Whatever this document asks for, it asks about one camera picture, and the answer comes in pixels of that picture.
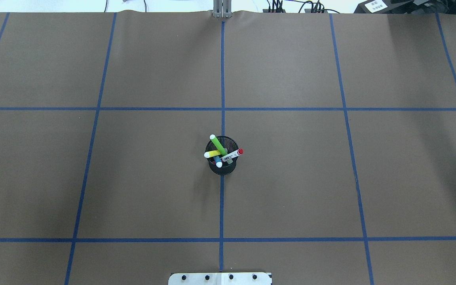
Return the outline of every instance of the white sticker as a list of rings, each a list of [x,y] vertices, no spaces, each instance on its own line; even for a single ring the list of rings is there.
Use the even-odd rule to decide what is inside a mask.
[[[388,6],[386,6],[386,4],[385,4],[385,2],[383,2],[383,0],[375,0],[375,1],[365,4],[365,7],[367,7],[367,9],[369,9],[369,11],[371,13],[374,13],[375,11],[381,11],[381,10],[385,9]]]

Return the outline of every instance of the gray metal bracket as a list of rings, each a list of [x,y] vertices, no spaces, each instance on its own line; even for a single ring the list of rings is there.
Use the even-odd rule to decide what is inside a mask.
[[[231,18],[232,0],[214,0],[212,15],[214,18]]]

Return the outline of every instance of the pencil cup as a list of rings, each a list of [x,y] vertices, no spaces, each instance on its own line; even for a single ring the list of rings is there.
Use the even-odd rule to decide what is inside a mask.
[[[228,149],[228,153],[231,153],[231,152],[239,149],[239,146],[237,145],[237,143],[229,137],[225,137],[224,135],[219,135],[219,136],[217,136],[217,139],[224,146],[224,148]],[[214,144],[212,144],[212,141],[209,141],[207,146],[205,146],[205,152],[214,151],[216,149],[217,148],[216,148],[216,146],[214,146]],[[207,161],[209,163],[209,167],[210,167],[210,170],[212,170],[212,172],[216,173],[217,175],[226,175],[226,174],[232,173],[232,171],[235,169],[235,166],[237,166],[237,158],[238,157],[235,157],[233,159],[232,164],[227,164],[226,162],[223,162],[223,166],[221,166],[221,168],[218,168],[216,166],[216,162],[214,161],[213,157],[207,158]]]

